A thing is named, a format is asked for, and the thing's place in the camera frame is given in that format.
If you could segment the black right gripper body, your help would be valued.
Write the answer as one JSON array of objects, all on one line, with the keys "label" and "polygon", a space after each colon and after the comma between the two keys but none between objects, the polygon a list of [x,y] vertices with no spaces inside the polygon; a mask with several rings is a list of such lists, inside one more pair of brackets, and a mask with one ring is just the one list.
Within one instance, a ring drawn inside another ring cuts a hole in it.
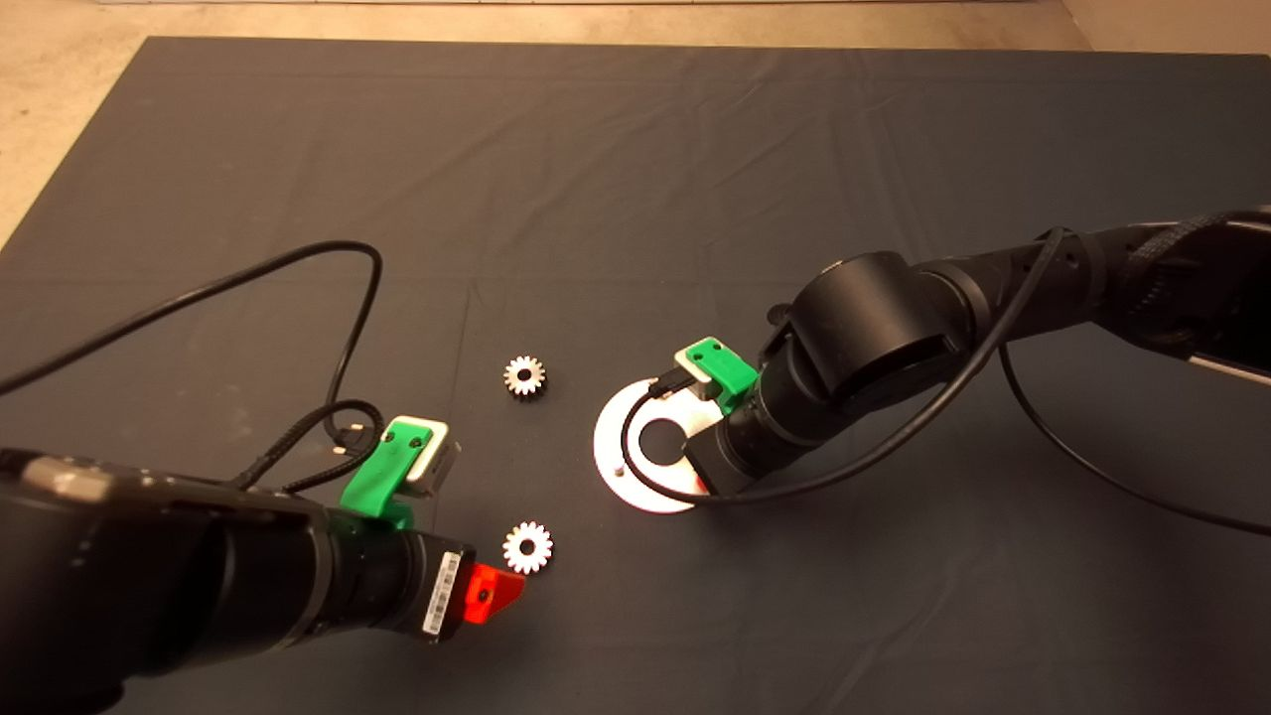
[{"label": "black right gripper body", "polygon": [[788,443],[759,401],[688,439],[688,461],[709,495],[733,497],[788,466]]}]

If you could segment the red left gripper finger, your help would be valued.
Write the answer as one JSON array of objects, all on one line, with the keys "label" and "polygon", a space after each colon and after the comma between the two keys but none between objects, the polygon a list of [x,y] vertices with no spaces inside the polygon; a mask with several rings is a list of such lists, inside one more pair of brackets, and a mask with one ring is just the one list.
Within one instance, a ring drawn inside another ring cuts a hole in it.
[{"label": "red left gripper finger", "polygon": [[486,624],[522,596],[525,577],[496,569],[487,564],[474,564],[464,596],[463,620],[468,624]]}]

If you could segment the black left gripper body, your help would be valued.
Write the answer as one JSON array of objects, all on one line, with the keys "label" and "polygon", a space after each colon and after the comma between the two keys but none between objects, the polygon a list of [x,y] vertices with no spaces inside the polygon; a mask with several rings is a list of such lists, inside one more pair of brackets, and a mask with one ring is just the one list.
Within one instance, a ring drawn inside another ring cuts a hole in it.
[{"label": "black left gripper body", "polygon": [[422,643],[447,643],[464,621],[465,593],[477,549],[461,540],[407,530],[409,556],[400,632]]}]

